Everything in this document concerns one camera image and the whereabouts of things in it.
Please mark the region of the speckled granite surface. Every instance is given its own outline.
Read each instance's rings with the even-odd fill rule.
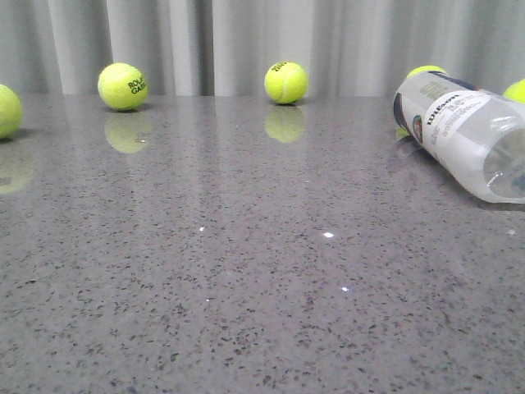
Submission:
[[[525,209],[390,98],[22,99],[0,393],[525,392]]]

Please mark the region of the tennis ball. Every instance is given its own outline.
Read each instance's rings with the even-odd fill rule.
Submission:
[[[398,127],[395,129],[395,140],[400,141],[404,137],[408,137],[410,133],[406,131],[403,127]]]
[[[414,68],[407,74],[406,77],[409,78],[410,76],[415,76],[417,73],[422,72],[422,71],[440,71],[440,72],[447,74],[447,72],[443,70],[441,67],[433,66],[429,64],[427,66],[420,66],[420,67]]]
[[[22,103],[5,85],[0,85],[0,140],[13,134],[22,120]]]
[[[117,111],[137,108],[148,95],[148,85],[138,68],[126,63],[113,63],[98,77],[100,98]]]
[[[151,123],[141,112],[109,113],[106,141],[118,152],[137,153],[149,145]]]
[[[525,103],[525,80],[514,82],[503,93],[503,97],[517,101],[518,103]]]
[[[305,127],[303,112],[294,106],[275,106],[264,120],[266,133],[284,144],[297,140],[303,134]]]
[[[308,75],[297,63],[278,62],[264,77],[264,88],[270,98],[279,104],[290,104],[306,93]]]

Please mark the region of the white bottle label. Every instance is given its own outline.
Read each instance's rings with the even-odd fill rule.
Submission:
[[[450,137],[475,111],[488,103],[492,95],[486,90],[456,90],[443,94],[425,112],[421,128],[416,130],[418,125],[413,125],[416,138],[422,137],[423,147],[445,165],[440,152]]]

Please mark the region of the plastic bottle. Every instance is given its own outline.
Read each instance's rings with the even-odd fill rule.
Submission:
[[[525,104],[421,71],[399,87],[394,115],[470,193],[525,204]]]

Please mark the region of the bottle bottom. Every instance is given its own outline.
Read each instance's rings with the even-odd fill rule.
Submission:
[[[525,198],[525,130],[511,131],[487,154],[483,166],[486,185],[505,199]]]

